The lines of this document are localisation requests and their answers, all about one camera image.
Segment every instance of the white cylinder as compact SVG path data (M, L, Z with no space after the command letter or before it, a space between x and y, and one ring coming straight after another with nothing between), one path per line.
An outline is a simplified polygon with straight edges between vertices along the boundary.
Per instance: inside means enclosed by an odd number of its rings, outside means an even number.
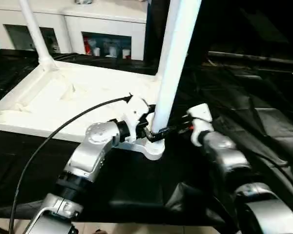
M171 0L157 77L162 79L152 131L167 127L201 0Z
M20 0L20 5L27 22L29 33L39 55L39 63L46 69L50 68L50 66L54 65L54 61L48 52L36 18L30 9L29 3L27 0Z

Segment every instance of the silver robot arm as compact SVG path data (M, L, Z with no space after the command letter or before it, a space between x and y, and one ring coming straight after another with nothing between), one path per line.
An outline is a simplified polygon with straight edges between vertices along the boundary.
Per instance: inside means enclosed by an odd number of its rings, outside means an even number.
M83 142L76 148L64 175L74 180L62 183L63 192L48 194L42 206L31 220L25 234L75 234L78 230L71 224L82 211L83 206L73 200L78 195L81 184L95 181L105 155L120 142L120 131L115 122L95 123L86 131Z
M136 139L136 132L133 130L148 111L149 106L145 101L133 96L127 104L123 121L111 120L92 124L59 176L56 191L46 196L24 233L78 233L72 220L83 211L79 196L95 181L105 155L120 142Z
M189 112L192 115L200 114L201 119L192 122L191 141L194 145L203 147L203 152L214 165L212 170L219 175L214 179L216 190L220 194L228 194L228 200L234 203L233 212L237 213L240 232L293 234L292 210L267 184L250 178L251 165L244 154L229 137L214 131L208 123L211 120L208 106L202 104L201 107L195 108L200 112L191 109Z

